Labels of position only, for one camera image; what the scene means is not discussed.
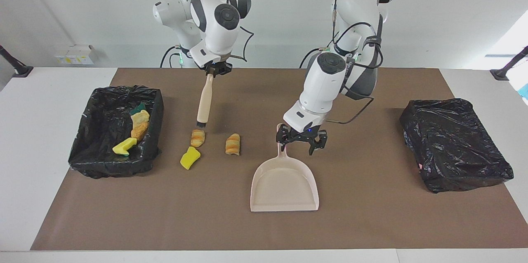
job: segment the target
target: black plastic bag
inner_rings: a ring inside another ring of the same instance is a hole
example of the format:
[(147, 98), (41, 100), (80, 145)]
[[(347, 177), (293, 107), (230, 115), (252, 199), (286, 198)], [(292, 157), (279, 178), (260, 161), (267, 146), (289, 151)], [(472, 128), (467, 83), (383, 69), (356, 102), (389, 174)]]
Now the black plastic bag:
[[(130, 156), (114, 154), (112, 147), (130, 137), (130, 111), (140, 103), (144, 103), (150, 114), (145, 137), (128, 151)], [(147, 172), (159, 154), (162, 120), (160, 90), (145, 86), (96, 88), (82, 114), (68, 162), (73, 170), (92, 178), (126, 177)]]
[(413, 100), (400, 117), (405, 144), (433, 193), (511, 180), (513, 170), (464, 99)]

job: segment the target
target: beige dustpan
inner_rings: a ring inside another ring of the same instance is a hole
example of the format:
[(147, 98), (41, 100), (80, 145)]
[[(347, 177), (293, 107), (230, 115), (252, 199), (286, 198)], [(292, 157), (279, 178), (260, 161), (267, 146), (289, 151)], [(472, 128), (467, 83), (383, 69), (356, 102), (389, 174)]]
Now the beige dustpan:
[(303, 162), (279, 155), (262, 163), (251, 183), (250, 207), (260, 211), (316, 211), (319, 193), (314, 175)]

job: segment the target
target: yellow object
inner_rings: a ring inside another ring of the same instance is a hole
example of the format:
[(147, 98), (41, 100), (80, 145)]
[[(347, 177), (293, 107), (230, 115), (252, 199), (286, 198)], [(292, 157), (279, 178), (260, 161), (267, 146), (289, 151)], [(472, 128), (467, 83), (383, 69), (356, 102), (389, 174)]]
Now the yellow object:
[(200, 147), (205, 141), (205, 131), (204, 130), (193, 130), (191, 135), (191, 146)]
[(123, 142), (119, 143), (117, 146), (112, 148), (113, 152), (116, 154), (122, 154), (123, 156), (129, 156), (128, 150), (137, 144), (136, 138), (127, 138)]
[(234, 133), (226, 140), (226, 154), (240, 156), (240, 135)]
[(141, 110), (140, 112), (130, 116), (132, 118), (132, 129), (136, 129), (141, 123), (148, 122), (151, 115), (146, 110)]
[(191, 166), (196, 162), (196, 160), (200, 159), (200, 152), (196, 150), (194, 147), (189, 147), (187, 149), (187, 152), (183, 154), (181, 157), (181, 160), (179, 163), (183, 166), (183, 168), (189, 170)]
[(136, 126), (136, 128), (132, 129), (130, 131), (130, 137), (136, 138), (138, 142), (143, 140), (143, 137), (145, 137), (145, 134), (147, 133), (147, 130), (149, 129), (149, 122), (144, 122), (139, 124), (139, 126)]

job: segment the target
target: yellow piece in bin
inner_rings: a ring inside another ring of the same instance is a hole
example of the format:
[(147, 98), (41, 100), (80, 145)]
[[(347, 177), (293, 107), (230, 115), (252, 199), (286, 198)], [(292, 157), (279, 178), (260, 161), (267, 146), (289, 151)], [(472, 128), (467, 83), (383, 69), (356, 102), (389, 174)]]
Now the yellow piece in bin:
[(183, 168), (189, 170), (191, 166), (196, 162), (196, 160), (200, 159), (200, 152), (194, 147), (189, 147), (187, 149), (187, 152), (183, 154), (181, 157), (181, 160), (179, 163), (183, 166)]
[(112, 148), (113, 152), (116, 154), (121, 154), (123, 156), (129, 156), (128, 150), (137, 144), (136, 138), (127, 138), (123, 142), (119, 143), (117, 146)]

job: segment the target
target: black pole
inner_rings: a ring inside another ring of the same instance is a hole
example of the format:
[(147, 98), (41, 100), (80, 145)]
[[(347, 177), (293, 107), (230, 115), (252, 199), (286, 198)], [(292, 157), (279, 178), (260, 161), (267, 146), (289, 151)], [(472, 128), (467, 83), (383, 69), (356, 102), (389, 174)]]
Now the black pole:
[(522, 58), (524, 58), (528, 54), (528, 46), (526, 46), (522, 52), (519, 52), (516, 56), (509, 61), (509, 63), (504, 66), (502, 69), (494, 69), (490, 70), (493, 77), (498, 81), (509, 81), (508, 77), (506, 77), (506, 72), (508, 72), (509, 69), (512, 69), (515, 64), (517, 64)]
[(0, 45), (0, 55), (15, 69), (13, 77), (26, 77), (33, 69), (32, 66), (26, 66), (23, 62), (17, 60), (2, 45)]

